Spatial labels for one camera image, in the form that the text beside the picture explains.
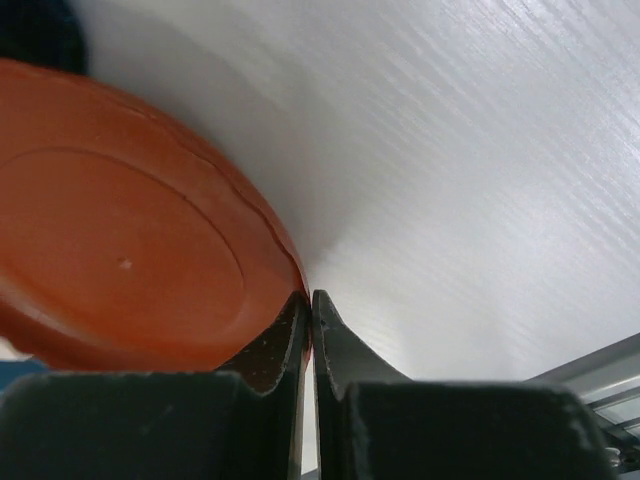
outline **orange plastic lid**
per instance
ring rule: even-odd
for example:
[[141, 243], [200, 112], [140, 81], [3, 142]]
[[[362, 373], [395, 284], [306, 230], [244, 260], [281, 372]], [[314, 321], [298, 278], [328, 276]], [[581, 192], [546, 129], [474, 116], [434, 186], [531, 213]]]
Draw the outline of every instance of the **orange plastic lid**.
[[54, 368], [209, 370], [298, 257], [220, 153], [140, 100], [0, 60], [0, 336]]

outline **dark object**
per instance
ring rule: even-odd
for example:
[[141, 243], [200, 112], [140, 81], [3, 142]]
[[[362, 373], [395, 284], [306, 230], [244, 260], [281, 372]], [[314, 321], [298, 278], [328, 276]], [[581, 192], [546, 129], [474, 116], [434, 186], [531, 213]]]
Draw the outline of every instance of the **dark object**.
[[640, 334], [637, 334], [533, 380], [561, 384], [593, 410], [605, 443], [619, 452], [617, 472], [625, 474], [640, 470], [640, 417], [634, 407], [640, 395], [639, 378]]
[[[0, 409], [0, 478], [299, 477], [309, 307], [214, 373], [37, 375]], [[558, 387], [411, 382], [341, 321], [313, 313], [321, 478], [614, 478], [587, 409]]]
[[16, 378], [30, 373], [46, 372], [48, 369], [35, 360], [23, 362], [0, 361], [0, 394]]
[[322, 480], [614, 478], [568, 391], [409, 382], [344, 325], [326, 292], [314, 294], [312, 324]]
[[308, 313], [294, 294], [271, 328], [214, 373], [19, 380], [0, 409], [0, 478], [299, 476]]
[[0, 57], [87, 72], [81, 26], [63, 0], [0, 0]]

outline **white surface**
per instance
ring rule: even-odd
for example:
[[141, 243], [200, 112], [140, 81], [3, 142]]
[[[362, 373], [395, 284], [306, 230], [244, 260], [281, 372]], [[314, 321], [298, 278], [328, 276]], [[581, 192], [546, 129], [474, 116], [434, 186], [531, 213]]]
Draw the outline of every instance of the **white surface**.
[[220, 146], [409, 375], [521, 379], [638, 332], [638, 2], [75, 4], [95, 74]]

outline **orange lid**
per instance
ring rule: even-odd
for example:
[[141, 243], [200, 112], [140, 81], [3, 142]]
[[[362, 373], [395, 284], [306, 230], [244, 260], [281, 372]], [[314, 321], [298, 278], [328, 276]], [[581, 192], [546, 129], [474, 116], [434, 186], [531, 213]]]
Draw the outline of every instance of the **orange lid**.
[[54, 368], [208, 370], [304, 290], [275, 213], [203, 140], [0, 60], [0, 335]]

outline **dark blue object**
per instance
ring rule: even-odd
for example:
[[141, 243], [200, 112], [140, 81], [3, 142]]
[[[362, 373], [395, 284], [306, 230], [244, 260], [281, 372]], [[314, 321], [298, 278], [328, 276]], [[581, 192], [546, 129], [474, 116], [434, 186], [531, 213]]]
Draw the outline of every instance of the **dark blue object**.
[[47, 368], [35, 360], [26, 360], [24, 362], [0, 361], [0, 392], [22, 375], [46, 371]]
[[81, 26], [63, 0], [0, 0], [0, 57], [87, 72]]

